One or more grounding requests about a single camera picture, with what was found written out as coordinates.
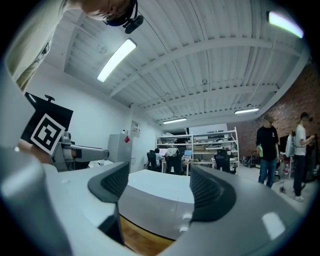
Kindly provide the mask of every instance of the black t-shirt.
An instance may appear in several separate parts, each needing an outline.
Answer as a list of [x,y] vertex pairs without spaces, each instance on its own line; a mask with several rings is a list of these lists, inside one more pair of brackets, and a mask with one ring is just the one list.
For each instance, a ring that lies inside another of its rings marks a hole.
[[276,128],[262,126],[256,133],[256,145],[260,145],[263,151],[262,159],[272,161],[277,157],[276,143],[279,142]]

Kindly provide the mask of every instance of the wooden surface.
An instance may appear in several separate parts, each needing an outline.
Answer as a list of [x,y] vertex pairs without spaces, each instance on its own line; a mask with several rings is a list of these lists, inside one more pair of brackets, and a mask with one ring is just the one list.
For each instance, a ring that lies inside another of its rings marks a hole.
[[140,255],[155,256],[174,243],[142,229],[121,215],[120,223],[125,245]]

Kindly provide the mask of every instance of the green bottle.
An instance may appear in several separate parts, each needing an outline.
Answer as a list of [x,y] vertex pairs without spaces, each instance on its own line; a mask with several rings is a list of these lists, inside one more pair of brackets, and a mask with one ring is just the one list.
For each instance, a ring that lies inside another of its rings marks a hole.
[[262,158],[262,157],[264,156],[264,152],[263,152],[263,150],[262,150],[261,144],[260,144],[258,147],[259,147],[259,149],[260,149],[260,157]]

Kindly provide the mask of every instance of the white t-shirt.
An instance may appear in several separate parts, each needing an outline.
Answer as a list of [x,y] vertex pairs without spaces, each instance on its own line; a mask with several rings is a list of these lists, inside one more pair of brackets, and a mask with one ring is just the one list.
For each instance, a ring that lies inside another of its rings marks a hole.
[[162,160],[162,156],[159,153],[155,153],[155,162],[157,166],[160,166],[160,161]]
[[306,139],[306,130],[305,128],[299,124],[296,128],[295,132],[295,147],[294,147],[294,154],[297,156],[305,156],[306,155],[306,146],[302,146],[300,144],[300,140]]
[[66,11],[66,2],[43,1],[23,22],[8,49],[5,63],[23,92],[50,50],[56,27]]

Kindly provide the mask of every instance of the man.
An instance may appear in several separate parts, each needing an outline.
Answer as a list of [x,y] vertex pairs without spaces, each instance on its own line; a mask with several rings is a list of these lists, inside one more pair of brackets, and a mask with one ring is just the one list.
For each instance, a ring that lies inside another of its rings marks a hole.
[[159,150],[159,148],[156,148],[156,149],[154,150],[154,152],[155,152],[155,162],[156,162],[156,166],[157,166],[157,167],[160,167],[161,161],[164,159],[164,157],[162,157],[162,155],[160,155],[160,150]]
[[301,196],[302,190],[302,180],[304,176],[305,169],[305,158],[306,158],[306,146],[313,142],[315,136],[312,135],[306,139],[306,127],[310,124],[312,119],[309,114],[303,112],[300,116],[299,124],[295,131],[295,137],[293,139],[294,145],[294,163],[295,163],[295,173],[294,173],[294,199],[298,202],[303,202],[304,198]]
[[[48,54],[56,27],[64,12],[81,9],[95,20],[111,26],[121,26],[133,13],[136,0],[46,0],[26,18],[5,56],[13,80],[24,93]],[[35,155],[39,161],[51,164],[51,158],[40,148],[20,140],[21,151]]]
[[263,126],[256,133],[256,151],[260,154],[262,147],[263,156],[260,159],[260,176],[259,183],[264,184],[268,176],[266,186],[271,188],[274,183],[276,165],[279,162],[278,134],[276,128],[272,126],[274,119],[266,114],[263,117]]

